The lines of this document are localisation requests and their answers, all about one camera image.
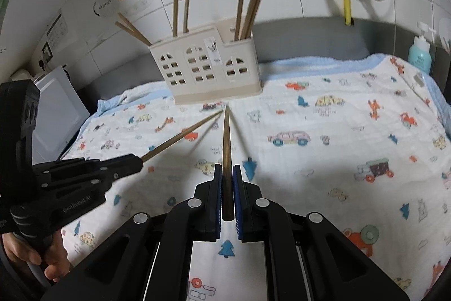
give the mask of white tile wall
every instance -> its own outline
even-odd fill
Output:
[[[77,59],[66,70],[70,75],[70,82],[76,91],[100,77],[99,68],[97,68],[90,52],[84,57]]]
[[[134,25],[150,42],[164,39],[172,34],[163,8],[137,20]],[[149,54],[149,58],[152,58],[145,44],[122,30],[93,49],[91,53],[102,74],[144,54]]]
[[[432,26],[432,2],[427,0],[395,0],[396,24],[418,34],[418,21]]]

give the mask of finger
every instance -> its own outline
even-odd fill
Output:
[[[31,262],[35,265],[41,264],[41,256],[38,252],[33,249],[29,244],[23,242],[18,239],[14,234],[8,233],[5,234],[4,237],[4,246],[6,253],[10,253],[10,255],[14,255],[20,260],[25,262]]]

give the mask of cartoon print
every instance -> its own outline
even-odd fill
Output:
[[[345,101],[339,97],[334,97],[332,95],[321,96],[315,103],[315,106],[331,106],[340,105],[343,106]]]
[[[448,172],[442,172],[441,173],[441,178],[443,179],[443,185],[445,186],[445,188],[447,190],[449,188],[451,188],[451,167],[450,167],[450,170]]]
[[[298,96],[298,106],[309,107],[308,102],[304,101],[302,96]]]
[[[260,110],[251,111],[251,112],[247,113],[247,115],[249,116],[249,120],[252,123],[259,123],[260,122]]]
[[[112,146],[114,146],[114,141],[106,141],[103,143],[102,147],[100,147],[101,150],[103,149],[110,149]]]
[[[276,147],[291,143],[297,143],[300,146],[306,146],[307,143],[310,142],[310,136],[302,130],[295,130],[291,132],[282,132],[274,136],[269,136],[268,142],[272,142]]]
[[[101,129],[105,124],[102,125],[96,125],[95,128],[92,130],[93,132],[96,132],[97,130]]]
[[[329,137],[328,135],[321,135],[321,136],[319,137],[319,139],[322,140],[322,143],[323,143],[325,146],[328,146],[328,145],[330,144],[330,137]]]
[[[390,58],[390,63],[392,63],[398,69],[399,74],[404,74],[404,66],[398,63],[395,57]]]
[[[387,175],[392,178],[395,174],[388,167],[388,158],[382,158],[376,161],[368,161],[366,164],[357,166],[357,173],[354,174],[354,179],[368,183],[373,183],[378,176]]]
[[[418,250],[420,250],[421,248],[425,247],[428,244],[428,240],[427,239],[423,239],[420,241],[420,243],[418,244]]]
[[[190,142],[194,142],[197,138],[199,137],[199,133],[197,133],[197,132],[191,132],[191,133],[188,133],[187,135],[185,135],[185,139],[187,139],[187,140],[189,140]]]
[[[418,201],[418,222],[421,222],[428,216],[428,210],[426,209],[426,204],[423,199]]]
[[[311,177],[313,175],[314,171],[313,169],[305,169],[305,170],[296,170],[295,175],[304,176],[304,177]]]
[[[309,86],[308,82],[287,82],[286,88],[292,88],[295,91],[305,90]]]
[[[136,120],[136,123],[141,123],[141,122],[143,122],[143,121],[149,122],[150,119],[152,119],[152,116],[150,116],[149,114],[141,115],[141,116]]]
[[[402,91],[402,90],[396,90],[396,91],[394,92],[394,94],[395,94],[395,96],[400,96],[400,97],[406,97],[406,96],[407,96],[407,94],[405,93],[405,91]]]
[[[247,161],[243,161],[244,172],[246,173],[247,179],[252,181],[255,176],[255,170],[257,168],[257,162],[252,161],[252,157],[248,157]]]
[[[390,134],[388,138],[391,139],[394,144],[398,144],[398,138],[396,138],[396,135]]]
[[[407,113],[402,113],[400,115],[401,117],[401,121],[402,121],[402,125],[404,125],[406,128],[410,129],[410,127],[413,125],[414,127],[416,127],[417,121],[415,120],[415,118],[412,118],[409,116],[409,114]]]
[[[345,194],[343,192],[343,190],[341,190],[340,188],[333,188],[329,193],[328,193],[329,197],[338,197],[338,200],[340,202],[344,202],[346,199],[348,199],[349,195]]]
[[[434,264],[432,266],[432,281],[431,281],[431,285],[429,286],[429,288],[425,292],[425,296],[431,290],[431,288],[434,285],[435,281],[437,280],[438,277],[440,277],[440,275],[441,275],[441,273],[443,272],[444,269],[445,269],[445,267],[441,265],[441,260],[437,263],[437,265]]]
[[[372,73],[360,73],[360,76],[362,77],[362,78],[367,78],[367,79],[371,79],[371,80],[375,80],[376,79],[376,75],[375,74],[372,74]]]
[[[437,139],[433,139],[432,143],[434,144],[434,147],[440,148],[441,151],[443,151],[446,148],[446,140],[443,134],[440,134],[440,136]]]
[[[77,236],[79,232],[80,232],[80,221],[78,221],[77,225],[75,226],[74,236]]]
[[[174,118],[173,118],[173,117],[170,117],[170,118],[166,117],[166,119],[164,120],[163,125],[162,125],[162,126],[158,126],[158,127],[155,128],[155,133],[158,133],[158,132],[161,131],[166,125],[172,124],[172,123],[174,123],[174,122],[175,122],[175,121],[174,121]]]
[[[407,289],[408,286],[411,285],[412,280],[411,279],[402,279],[402,278],[394,278],[393,282],[395,282],[403,291]]]
[[[399,210],[402,212],[402,217],[404,217],[404,219],[409,218],[409,203],[404,203]]]
[[[199,160],[199,162],[197,164],[195,164],[194,167],[196,167],[197,169],[202,170],[202,172],[204,173],[204,175],[208,175],[213,177],[214,173],[215,173],[215,162],[209,162],[206,160]]]
[[[91,250],[94,246],[96,246],[96,243],[94,242],[94,235],[90,232],[85,232],[83,235],[80,235],[80,241],[88,245]]]
[[[119,194],[116,194],[114,196],[113,205],[117,206],[119,204],[119,202],[120,202],[120,199],[121,199],[121,196]]]
[[[186,301],[205,300],[207,296],[215,296],[215,292],[215,287],[202,286],[200,278],[193,278],[191,282],[188,282]]]
[[[202,106],[202,110],[200,111],[209,111],[209,110],[215,110],[215,109],[223,109],[225,108],[225,105],[222,101],[218,101],[217,103],[214,104],[204,104]]]
[[[379,239],[379,230],[376,226],[366,225],[360,232],[352,232],[350,228],[347,228],[343,233],[368,257],[373,255],[373,245]]]
[[[224,258],[228,258],[229,256],[235,256],[235,254],[233,253],[233,245],[231,243],[230,240],[225,240],[222,245],[221,245],[222,249],[219,251],[219,255],[223,255]]]
[[[371,112],[369,113],[371,119],[377,120],[378,118],[380,118],[380,116],[377,114],[377,111],[381,108],[381,106],[377,103],[377,101],[373,100],[373,102],[371,102],[370,100],[368,100],[368,105],[371,109]]]

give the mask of blue bottle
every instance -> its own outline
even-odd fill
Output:
[[[421,35],[415,37],[414,44],[409,49],[409,63],[429,74],[432,64],[432,57],[429,53],[431,46],[425,38],[425,33],[427,31],[435,33],[436,30],[422,22],[418,22],[418,28],[421,30]]]

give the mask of white blanket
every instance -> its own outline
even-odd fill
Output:
[[[244,180],[288,212],[325,215],[420,300],[451,255],[451,143],[417,73],[376,55],[275,76],[244,99],[175,106],[160,97],[92,119],[65,158],[141,156],[228,103]],[[134,213],[192,197],[222,157],[222,125],[206,124],[114,183],[105,204],[63,229],[69,259],[78,263]],[[218,242],[194,244],[187,300],[265,300],[265,279],[262,244],[241,244],[235,223],[223,222]]]

